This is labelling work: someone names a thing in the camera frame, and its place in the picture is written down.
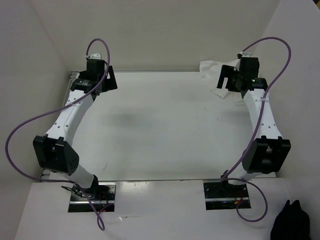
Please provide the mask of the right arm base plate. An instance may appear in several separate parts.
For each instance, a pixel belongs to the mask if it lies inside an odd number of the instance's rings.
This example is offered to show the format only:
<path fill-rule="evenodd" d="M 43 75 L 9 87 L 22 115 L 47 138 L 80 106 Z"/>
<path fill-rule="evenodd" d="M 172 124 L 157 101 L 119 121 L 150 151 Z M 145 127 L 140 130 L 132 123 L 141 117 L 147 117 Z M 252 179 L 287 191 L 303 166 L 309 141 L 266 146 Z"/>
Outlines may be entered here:
<path fill-rule="evenodd" d="M 246 184 L 231 185 L 228 181 L 204 181 L 204 198 L 207 211 L 250 209 L 251 203 Z"/>

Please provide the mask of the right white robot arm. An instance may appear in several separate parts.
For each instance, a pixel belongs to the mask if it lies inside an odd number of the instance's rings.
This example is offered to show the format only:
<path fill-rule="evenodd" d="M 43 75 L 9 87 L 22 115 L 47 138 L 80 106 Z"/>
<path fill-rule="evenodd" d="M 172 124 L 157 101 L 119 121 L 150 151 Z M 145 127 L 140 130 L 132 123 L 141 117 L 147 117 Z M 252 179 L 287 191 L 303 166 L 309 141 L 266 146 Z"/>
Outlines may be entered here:
<path fill-rule="evenodd" d="M 255 177 L 277 173 L 291 149 L 290 140 L 283 138 L 274 120 L 267 81 L 258 76 L 259 59 L 246 53 L 238 58 L 235 66 L 222 65 L 217 88 L 240 93 L 249 112 L 254 138 L 244 150 L 240 164 L 222 176 L 225 181 L 219 184 L 219 191 L 225 197 Z"/>

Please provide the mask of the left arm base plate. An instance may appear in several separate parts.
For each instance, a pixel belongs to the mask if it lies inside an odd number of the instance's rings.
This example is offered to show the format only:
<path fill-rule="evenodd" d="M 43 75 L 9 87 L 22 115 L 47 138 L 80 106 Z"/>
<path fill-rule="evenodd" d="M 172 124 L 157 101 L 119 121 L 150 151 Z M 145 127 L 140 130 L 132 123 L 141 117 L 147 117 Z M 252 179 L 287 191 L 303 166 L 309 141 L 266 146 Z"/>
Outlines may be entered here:
<path fill-rule="evenodd" d="M 114 212 L 117 183 L 100 181 L 99 187 L 102 189 L 102 191 L 95 196 L 88 193 L 88 198 L 97 212 Z M 62 186 L 62 188 L 71 192 L 68 206 L 69 213 L 93 212 L 93 209 L 91 208 L 85 195 L 75 186 Z"/>

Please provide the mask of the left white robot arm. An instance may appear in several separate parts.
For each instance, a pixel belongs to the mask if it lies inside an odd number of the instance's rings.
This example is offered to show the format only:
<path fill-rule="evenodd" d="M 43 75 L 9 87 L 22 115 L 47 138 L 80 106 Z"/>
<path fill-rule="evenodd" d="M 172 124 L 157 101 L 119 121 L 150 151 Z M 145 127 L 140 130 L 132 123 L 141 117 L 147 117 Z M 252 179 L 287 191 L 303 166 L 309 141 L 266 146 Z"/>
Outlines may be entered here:
<path fill-rule="evenodd" d="M 44 136 L 36 136 L 33 147 L 39 166 L 45 170 L 62 174 L 69 181 L 77 183 L 78 190 L 88 200 L 94 200 L 104 193 L 106 187 L 100 186 L 98 178 L 86 171 L 80 164 L 80 157 L 73 149 L 75 133 L 87 110 L 101 93 L 116 90 L 113 68 L 102 79 L 106 61 L 99 53 L 92 54 L 86 61 L 86 70 L 81 71 L 72 83 L 67 103 L 53 126 Z"/>

